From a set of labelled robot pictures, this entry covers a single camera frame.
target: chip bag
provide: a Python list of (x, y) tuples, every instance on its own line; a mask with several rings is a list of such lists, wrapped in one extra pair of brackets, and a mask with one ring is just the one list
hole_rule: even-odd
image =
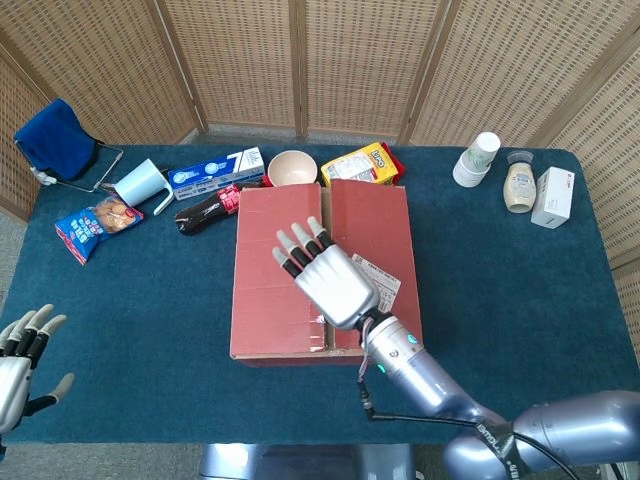
[(376, 142), (325, 163), (320, 171), (327, 187), (336, 178), (391, 185), (401, 176), (399, 166), (389, 147)]
[(120, 198), (109, 197), (95, 207), (72, 213), (56, 222), (56, 232), (73, 256), (84, 265), (98, 243), (140, 223), (144, 215)]

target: paper cup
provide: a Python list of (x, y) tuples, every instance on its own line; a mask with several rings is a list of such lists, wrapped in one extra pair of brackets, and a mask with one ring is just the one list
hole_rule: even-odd
[(499, 149), (498, 136), (493, 132), (482, 132), (464, 152), (464, 166), (474, 173), (486, 173)]
[(460, 156), (458, 161), (456, 162), (455, 167), (453, 167), (453, 179), (456, 183), (462, 187), (471, 188), (478, 185), (487, 172), (491, 169), (491, 166), (487, 167), (484, 172), (472, 172), (467, 167), (464, 166), (463, 162), (464, 154)]

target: white cardboard box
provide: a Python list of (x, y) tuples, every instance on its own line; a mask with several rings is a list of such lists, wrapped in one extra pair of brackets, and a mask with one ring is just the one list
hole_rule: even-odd
[(575, 174), (549, 167), (538, 178), (536, 202), (531, 222), (545, 228), (556, 228), (569, 220)]

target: red bottle label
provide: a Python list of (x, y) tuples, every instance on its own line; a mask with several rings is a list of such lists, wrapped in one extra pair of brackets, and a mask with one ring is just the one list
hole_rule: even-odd
[(240, 205), (240, 190), (235, 185), (230, 185), (218, 192), (218, 197), (229, 215), (236, 213)]

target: white box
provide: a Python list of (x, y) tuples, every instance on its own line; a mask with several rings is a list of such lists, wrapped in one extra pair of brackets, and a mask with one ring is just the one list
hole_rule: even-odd
[(264, 161), (258, 147), (214, 158), (169, 172), (169, 183), (177, 200), (226, 187), (264, 175)]
[(531, 222), (545, 228), (556, 228), (569, 220), (575, 174), (561, 168), (549, 167), (538, 178), (536, 203)]

